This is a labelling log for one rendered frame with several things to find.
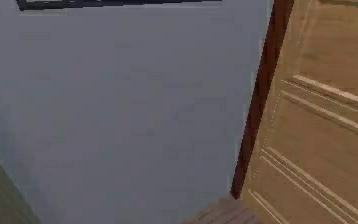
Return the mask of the light brown panelled room door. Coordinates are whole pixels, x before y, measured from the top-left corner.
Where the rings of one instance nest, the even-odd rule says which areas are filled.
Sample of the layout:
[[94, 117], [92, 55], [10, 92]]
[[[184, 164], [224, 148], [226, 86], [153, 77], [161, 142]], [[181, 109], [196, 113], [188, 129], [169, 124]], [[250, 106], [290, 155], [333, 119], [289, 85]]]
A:
[[358, 0], [274, 0], [232, 192], [257, 224], [358, 224]]

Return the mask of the black framed wall picture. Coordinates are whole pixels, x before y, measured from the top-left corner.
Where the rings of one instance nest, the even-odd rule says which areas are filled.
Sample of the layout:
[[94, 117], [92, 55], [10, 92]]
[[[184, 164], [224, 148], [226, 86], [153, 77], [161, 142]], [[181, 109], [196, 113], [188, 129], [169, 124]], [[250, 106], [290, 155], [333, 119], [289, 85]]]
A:
[[16, 0], [20, 11], [105, 6], [221, 2], [222, 0]]

